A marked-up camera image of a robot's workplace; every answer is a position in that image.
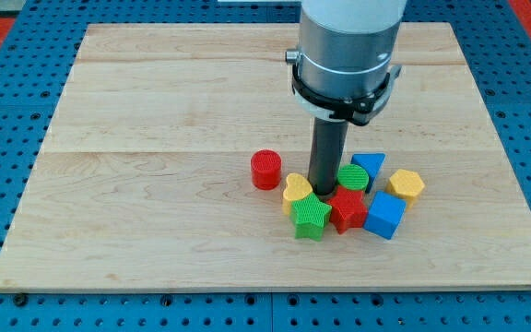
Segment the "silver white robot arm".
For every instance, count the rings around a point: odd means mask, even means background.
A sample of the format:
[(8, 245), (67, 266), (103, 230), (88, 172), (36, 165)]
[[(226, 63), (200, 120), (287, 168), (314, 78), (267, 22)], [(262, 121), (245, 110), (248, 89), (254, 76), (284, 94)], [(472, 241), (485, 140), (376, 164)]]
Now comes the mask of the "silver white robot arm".
[(391, 59), (407, 0), (302, 0), (298, 43), (286, 52), (291, 88), (313, 119), (308, 180), (335, 191), (347, 130), (388, 103), (401, 67)]

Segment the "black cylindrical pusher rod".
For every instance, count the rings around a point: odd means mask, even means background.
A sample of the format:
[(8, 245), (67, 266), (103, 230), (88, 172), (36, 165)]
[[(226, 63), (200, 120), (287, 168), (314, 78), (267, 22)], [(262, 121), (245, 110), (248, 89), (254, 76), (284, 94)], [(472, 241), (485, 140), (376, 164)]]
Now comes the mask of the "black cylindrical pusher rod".
[(328, 196), (335, 190), (347, 131), (348, 122), (314, 120), (308, 181), (316, 195)]

